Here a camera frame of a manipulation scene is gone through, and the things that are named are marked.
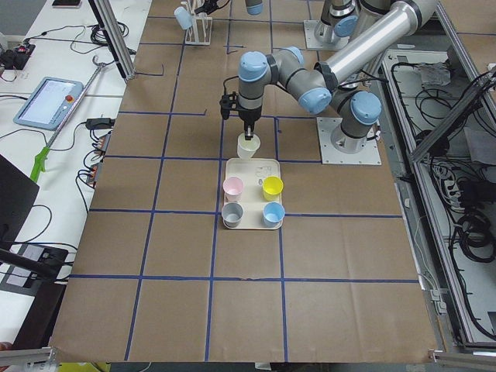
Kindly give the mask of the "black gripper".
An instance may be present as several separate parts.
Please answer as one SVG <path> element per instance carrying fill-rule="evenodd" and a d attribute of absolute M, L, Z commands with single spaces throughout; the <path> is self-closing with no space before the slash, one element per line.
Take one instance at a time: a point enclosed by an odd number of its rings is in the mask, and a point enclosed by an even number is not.
<path fill-rule="evenodd" d="M 210 15 L 217 10 L 225 8 L 228 4 L 229 2 L 226 1 L 225 4 L 219 6 L 218 0 L 204 0 L 203 5 L 195 9 L 195 15 L 203 12 L 206 15 Z M 261 117 L 263 99 L 261 97 L 250 99 L 238 95 L 237 101 L 239 117 L 244 123 L 244 138 L 245 140 L 251 140 L 254 137 L 255 123 Z"/>

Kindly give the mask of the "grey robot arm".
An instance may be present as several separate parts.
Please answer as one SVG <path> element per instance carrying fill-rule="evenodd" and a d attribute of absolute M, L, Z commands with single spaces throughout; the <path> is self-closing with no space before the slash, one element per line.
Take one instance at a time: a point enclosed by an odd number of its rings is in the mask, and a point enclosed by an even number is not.
<path fill-rule="evenodd" d="M 194 8 L 195 15 L 203 12 L 209 15 L 220 10 L 228 2 L 219 6 L 218 1 L 204 1 L 202 5 Z M 263 1 L 245 1 L 245 6 L 248 14 L 252 16 L 259 15 L 263 11 Z M 320 23 L 331 26 L 338 37 L 351 36 L 358 22 L 355 10 L 356 1 L 324 1 Z"/>
<path fill-rule="evenodd" d="M 238 67 L 237 103 L 245 139 L 253 138 L 267 85 L 281 83 L 305 111 L 317 115 L 330 104 L 340 84 L 392 43 L 424 26 L 437 5 L 437 1 L 429 0 L 361 1 L 348 44 L 329 59 L 317 62 L 311 71 L 304 68 L 301 52 L 295 47 L 268 55 L 244 53 Z"/>

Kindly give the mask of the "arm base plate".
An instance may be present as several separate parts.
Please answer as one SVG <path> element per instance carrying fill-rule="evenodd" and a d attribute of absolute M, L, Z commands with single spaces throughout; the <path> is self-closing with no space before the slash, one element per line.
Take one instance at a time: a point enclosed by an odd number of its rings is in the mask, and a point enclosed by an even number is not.
<path fill-rule="evenodd" d="M 337 26 L 326 25 L 320 20 L 305 20 L 303 27 L 308 50 L 340 50 L 350 39 L 340 36 Z"/>
<path fill-rule="evenodd" d="M 322 164 L 381 165 L 377 138 L 371 128 L 365 137 L 355 139 L 342 131 L 341 118 L 318 117 L 316 122 Z"/>

